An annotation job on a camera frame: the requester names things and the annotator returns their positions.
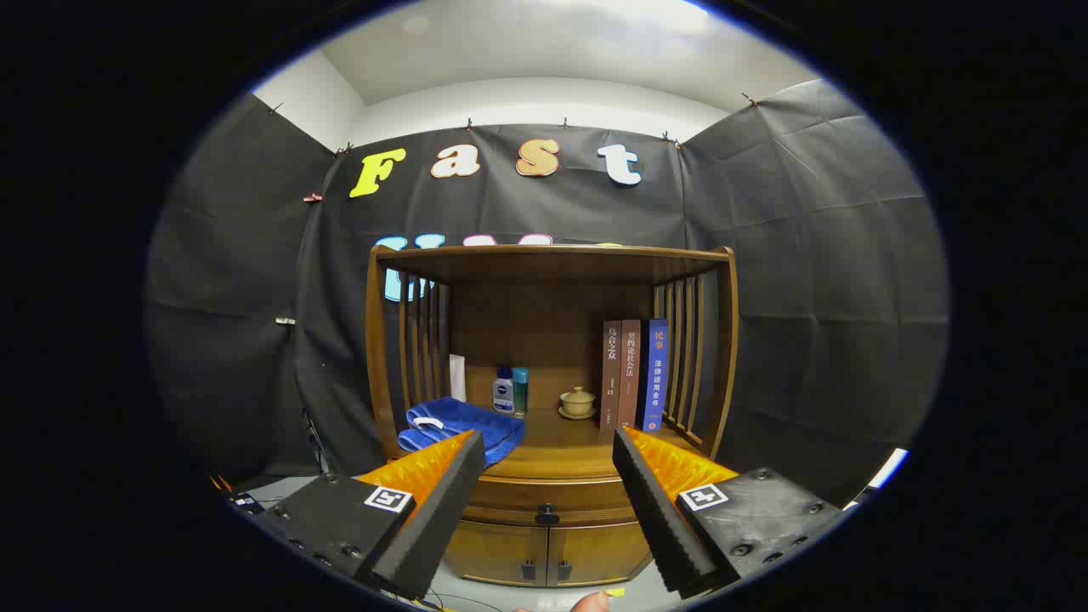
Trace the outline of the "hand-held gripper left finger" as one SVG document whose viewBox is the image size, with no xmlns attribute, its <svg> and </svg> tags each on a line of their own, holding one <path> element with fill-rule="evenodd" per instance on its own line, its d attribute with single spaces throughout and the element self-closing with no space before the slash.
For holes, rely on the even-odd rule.
<svg viewBox="0 0 1088 612">
<path fill-rule="evenodd" d="M 346 580 L 421 599 L 483 469 L 485 441 L 470 430 L 358 477 L 316 478 L 255 524 Z"/>
</svg>

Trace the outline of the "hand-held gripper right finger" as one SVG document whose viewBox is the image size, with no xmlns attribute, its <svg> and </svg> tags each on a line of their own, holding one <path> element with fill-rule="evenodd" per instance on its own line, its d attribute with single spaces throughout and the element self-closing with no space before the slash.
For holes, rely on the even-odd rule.
<svg viewBox="0 0 1088 612">
<path fill-rule="evenodd" d="M 772 468 L 737 473 L 631 428 L 615 430 L 611 457 L 667 590 L 683 599 L 784 564 L 846 515 Z"/>
</svg>

